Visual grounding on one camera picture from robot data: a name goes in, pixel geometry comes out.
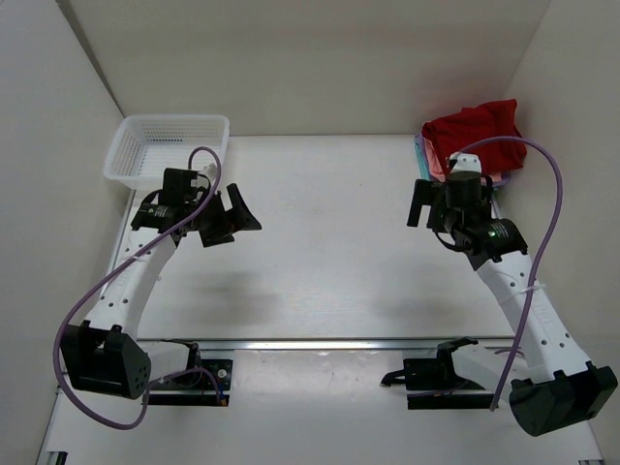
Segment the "red t shirt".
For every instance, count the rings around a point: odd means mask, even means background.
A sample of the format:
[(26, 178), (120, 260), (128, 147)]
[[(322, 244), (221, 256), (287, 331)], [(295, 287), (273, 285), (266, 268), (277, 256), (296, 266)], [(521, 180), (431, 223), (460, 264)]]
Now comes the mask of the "red t shirt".
[(515, 125), (516, 109), (516, 99), (463, 108), (458, 113), (424, 123), (421, 134), (432, 143), (444, 174), (449, 172), (450, 155), (458, 151), (478, 155), (485, 175), (520, 170), (527, 155), (522, 142), (496, 141), (468, 149), (480, 140), (521, 137)]

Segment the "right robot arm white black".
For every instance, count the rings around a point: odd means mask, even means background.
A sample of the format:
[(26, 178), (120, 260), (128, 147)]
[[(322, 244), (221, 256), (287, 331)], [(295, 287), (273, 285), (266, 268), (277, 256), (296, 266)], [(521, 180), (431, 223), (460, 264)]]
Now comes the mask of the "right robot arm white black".
[(412, 409), (506, 402), (518, 425), (538, 437), (595, 418), (618, 381), (570, 336), (536, 277), (519, 229), (493, 216), (491, 191), (478, 156), (456, 152), (444, 181), (417, 180), (408, 224), (417, 227), (429, 206), (428, 229), (437, 237), (447, 234), (443, 246), (467, 257), (509, 321), (516, 347), (490, 350), (472, 337), (452, 339), (431, 358), (404, 359), (402, 369), (381, 384), (404, 386)]

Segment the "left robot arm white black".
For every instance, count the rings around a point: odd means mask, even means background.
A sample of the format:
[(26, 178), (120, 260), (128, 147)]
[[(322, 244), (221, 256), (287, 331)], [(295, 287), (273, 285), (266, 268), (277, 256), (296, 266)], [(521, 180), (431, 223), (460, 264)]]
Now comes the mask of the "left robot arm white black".
[(150, 382), (168, 375), (183, 386), (200, 379), (197, 345), (172, 340), (141, 345), (138, 328), (161, 271), (184, 237), (196, 234), (202, 246), (212, 247), (232, 242), (237, 232), (261, 229), (234, 183), (227, 187), (232, 206), (224, 206), (219, 178), (215, 165), (168, 168), (162, 187), (141, 201), (123, 270), (103, 286), (83, 321), (62, 332), (60, 352), (72, 388), (136, 399)]

